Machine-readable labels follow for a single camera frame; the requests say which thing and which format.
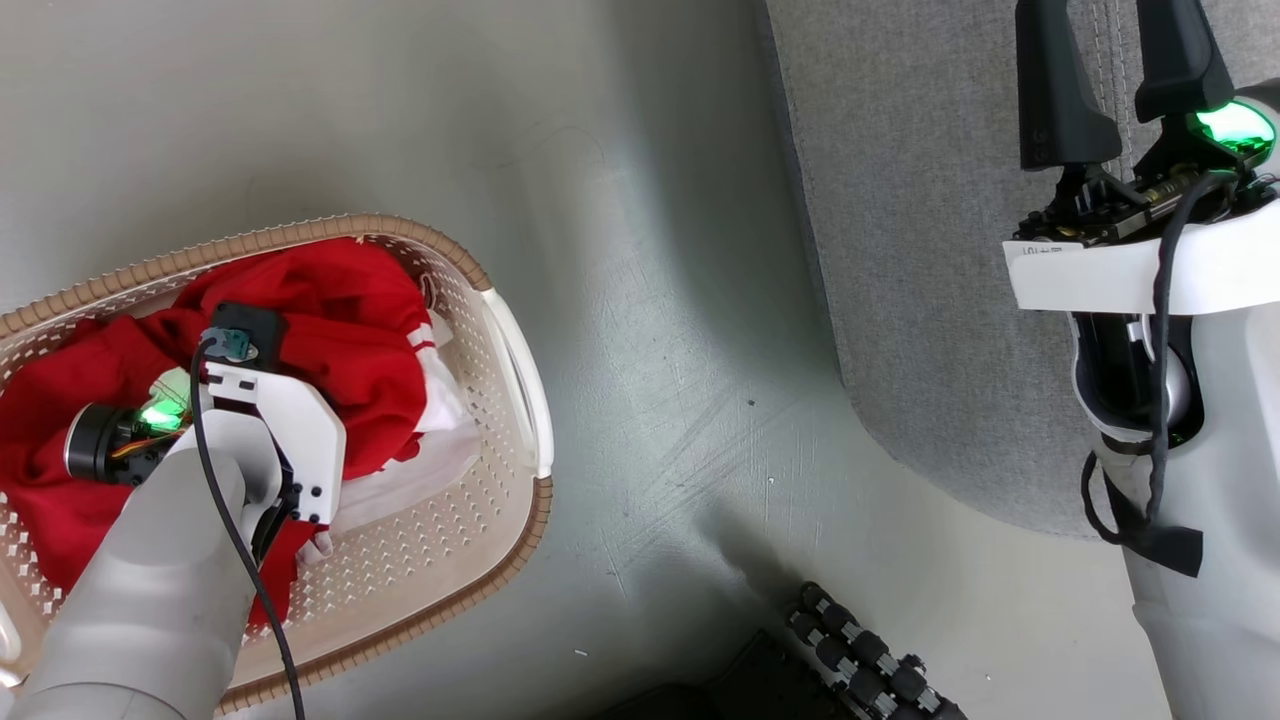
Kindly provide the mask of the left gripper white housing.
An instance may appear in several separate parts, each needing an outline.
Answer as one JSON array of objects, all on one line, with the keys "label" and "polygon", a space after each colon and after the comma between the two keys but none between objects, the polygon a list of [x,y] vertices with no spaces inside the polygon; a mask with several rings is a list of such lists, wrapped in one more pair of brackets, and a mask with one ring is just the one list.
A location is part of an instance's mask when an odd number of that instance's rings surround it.
[{"label": "left gripper white housing", "polygon": [[141,407],[90,404],[64,445],[67,471],[110,486],[142,486],[172,451],[197,448],[204,423],[211,450],[229,454],[246,482],[252,519],[280,507],[326,527],[339,507],[346,428],[317,389],[296,378],[214,363],[189,396],[189,373],[173,368]]}]

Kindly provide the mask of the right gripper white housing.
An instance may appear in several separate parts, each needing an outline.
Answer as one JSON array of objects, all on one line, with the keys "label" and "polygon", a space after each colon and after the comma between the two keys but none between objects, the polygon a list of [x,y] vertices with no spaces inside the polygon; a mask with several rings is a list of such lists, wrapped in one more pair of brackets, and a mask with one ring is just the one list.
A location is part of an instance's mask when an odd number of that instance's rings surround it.
[{"label": "right gripper white housing", "polygon": [[[1019,307],[1151,313],[1160,237],[1212,170],[1228,182],[1194,201],[1174,249],[1172,313],[1275,304],[1277,82],[1236,92],[1202,3],[1139,1],[1143,81],[1135,118],[1160,136],[1128,186],[1075,217],[1036,218],[1005,245]],[[1123,141],[1085,73],[1065,1],[1015,6],[1021,169],[1105,164]]]}]

